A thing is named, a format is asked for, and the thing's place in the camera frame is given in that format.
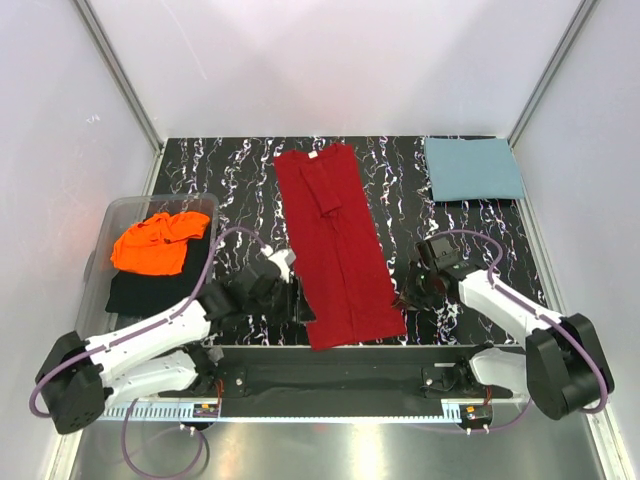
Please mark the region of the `red t-shirt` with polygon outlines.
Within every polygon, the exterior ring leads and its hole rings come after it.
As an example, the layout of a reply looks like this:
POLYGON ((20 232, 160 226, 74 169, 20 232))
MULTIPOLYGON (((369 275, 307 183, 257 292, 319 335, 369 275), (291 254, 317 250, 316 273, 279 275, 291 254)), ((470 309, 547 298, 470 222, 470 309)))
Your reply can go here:
POLYGON ((349 145, 274 160, 294 271, 315 318, 315 350, 403 336, 401 312, 349 145))

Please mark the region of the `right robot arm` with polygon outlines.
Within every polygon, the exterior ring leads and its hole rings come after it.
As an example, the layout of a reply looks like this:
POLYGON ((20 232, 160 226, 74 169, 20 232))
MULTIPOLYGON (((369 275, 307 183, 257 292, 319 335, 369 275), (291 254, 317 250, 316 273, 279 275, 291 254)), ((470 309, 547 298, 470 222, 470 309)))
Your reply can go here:
POLYGON ((415 247, 418 257, 409 264, 395 306, 424 311, 441 295, 484 315, 522 349, 477 346, 448 372, 426 381, 428 393, 472 397, 498 387, 527 396, 552 420, 606 407, 614 379, 589 318, 563 315, 528 299, 500 279, 495 262, 465 258, 447 233, 415 247))

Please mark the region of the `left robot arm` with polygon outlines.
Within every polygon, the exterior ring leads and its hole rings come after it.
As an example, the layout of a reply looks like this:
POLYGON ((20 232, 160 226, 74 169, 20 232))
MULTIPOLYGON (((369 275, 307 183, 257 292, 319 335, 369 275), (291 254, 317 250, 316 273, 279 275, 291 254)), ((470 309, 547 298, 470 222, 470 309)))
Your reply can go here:
POLYGON ((60 336, 35 377, 31 413, 65 435, 86 428, 114 403, 156 393, 208 394, 216 372, 188 345, 236 330, 249 317, 288 317, 295 254, 277 250, 134 325, 83 339, 60 336))

